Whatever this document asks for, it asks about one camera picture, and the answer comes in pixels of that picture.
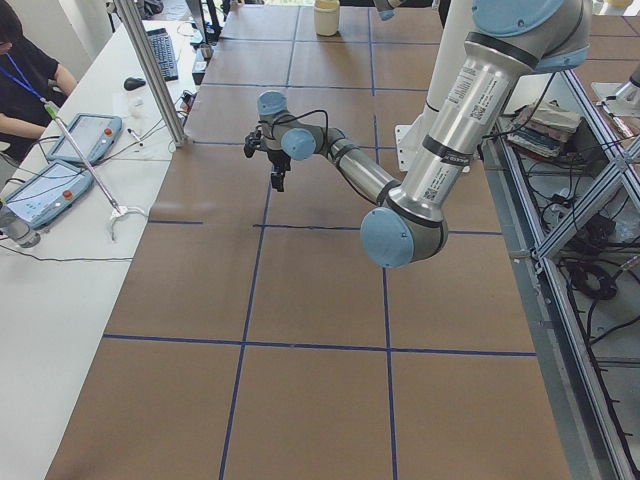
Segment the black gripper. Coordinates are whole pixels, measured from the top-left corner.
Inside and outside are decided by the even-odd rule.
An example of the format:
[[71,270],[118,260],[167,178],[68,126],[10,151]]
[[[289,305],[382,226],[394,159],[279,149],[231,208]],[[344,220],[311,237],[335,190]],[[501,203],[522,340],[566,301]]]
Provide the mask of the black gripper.
[[285,172],[291,169],[291,157],[284,150],[267,150],[269,161],[274,168],[271,172],[271,188],[277,192],[284,191]]

